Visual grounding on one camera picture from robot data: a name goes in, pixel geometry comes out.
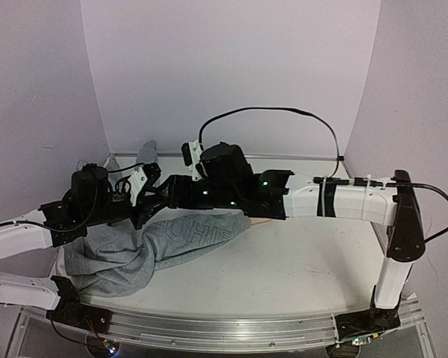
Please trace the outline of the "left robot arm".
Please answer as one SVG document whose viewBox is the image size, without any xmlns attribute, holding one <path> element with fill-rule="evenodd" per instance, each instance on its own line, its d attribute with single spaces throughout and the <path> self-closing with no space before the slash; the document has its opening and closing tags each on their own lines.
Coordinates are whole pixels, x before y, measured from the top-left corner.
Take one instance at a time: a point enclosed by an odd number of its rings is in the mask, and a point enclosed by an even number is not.
<svg viewBox="0 0 448 358">
<path fill-rule="evenodd" d="M 157 163 L 138 163 L 127 168 L 131 175 L 112 185 L 110 171 L 95 163 L 72 174 L 63 198 L 0 222 L 0 260 L 27 251 L 58 248 L 87 235 L 101 224 L 130 220 L 141 229 L 166 206 L 155 187 L 161 176 Z M 0 304 L 56 310 L 67 324 L 77 326 L 86 318 L 75 287 L 65 277 L 37 278 L 0 272 Z"/>
</svg>

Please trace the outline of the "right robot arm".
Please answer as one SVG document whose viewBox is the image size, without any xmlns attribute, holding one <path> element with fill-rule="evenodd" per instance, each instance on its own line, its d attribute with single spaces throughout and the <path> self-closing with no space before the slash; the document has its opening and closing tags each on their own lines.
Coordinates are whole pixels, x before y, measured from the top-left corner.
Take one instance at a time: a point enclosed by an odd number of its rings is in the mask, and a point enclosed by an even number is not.
<svg viewBox="0 0 448 358">
<path fill-rule="evenodd" d="M 420 208 L 407 172 L 392 178 L 310 178 L 292 170 L 254 172 L 238 145 L 198 142 L 181 151 L 190 175 L 164 184 L 170 208 L 236 209 L 252 218 L 355 219 L 388 228 L 388 245 L 373 293 L 373 306 L 396 308 L 413 263 L 426 250 Z"/>
</svg>

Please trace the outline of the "mannequin hand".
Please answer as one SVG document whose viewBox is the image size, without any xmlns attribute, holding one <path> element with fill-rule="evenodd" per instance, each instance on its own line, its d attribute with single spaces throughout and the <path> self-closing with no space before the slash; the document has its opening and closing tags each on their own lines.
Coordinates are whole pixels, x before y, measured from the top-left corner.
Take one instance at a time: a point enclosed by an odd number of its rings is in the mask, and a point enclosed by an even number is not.
<svg viewBox="0 0 448 358">
<path fill-rule="evenodd" d="M 258 224 L 266 224 L 266 223 L 271 223 L 271 222 L 276 222 L 276 219 L 258 219 L 258 218 L 250 219 L 251 226 L 255 226 Z"/>
</svg>

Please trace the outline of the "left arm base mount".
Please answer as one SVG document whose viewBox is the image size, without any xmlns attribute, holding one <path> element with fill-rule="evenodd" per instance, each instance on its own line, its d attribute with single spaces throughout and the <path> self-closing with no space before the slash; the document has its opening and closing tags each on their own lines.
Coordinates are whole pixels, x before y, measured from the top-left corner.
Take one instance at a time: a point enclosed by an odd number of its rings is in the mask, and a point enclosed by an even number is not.
<svg viewBox="0 0 448 358">
<path fill-rule="evenodd" d="M 59 301 L 53 310 L 48 310 L 46 318 L 53 323 L 89 330 L 96 335 L 106 334 L 110 327 L 111 311 L 81 302 L 78 290 L 66 277 L 52 276 L 57 287 Z"/>
</svg>

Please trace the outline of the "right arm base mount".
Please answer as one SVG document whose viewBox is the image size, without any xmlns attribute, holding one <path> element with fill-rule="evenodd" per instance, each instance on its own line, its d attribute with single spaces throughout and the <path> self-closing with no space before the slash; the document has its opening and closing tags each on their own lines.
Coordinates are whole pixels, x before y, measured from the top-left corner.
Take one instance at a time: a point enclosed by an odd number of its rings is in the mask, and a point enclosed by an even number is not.
<svg viewBox="0 0 448 358">
<path fill-rule="evenodd" d="M 399 304 L 393 309 L 380 309 L 374 303 L 366 310 L 339 314 L 335 317 L 338 341 L 349 342 L 361 336 L 372 336 L 398 328 Z"/>
</svg>

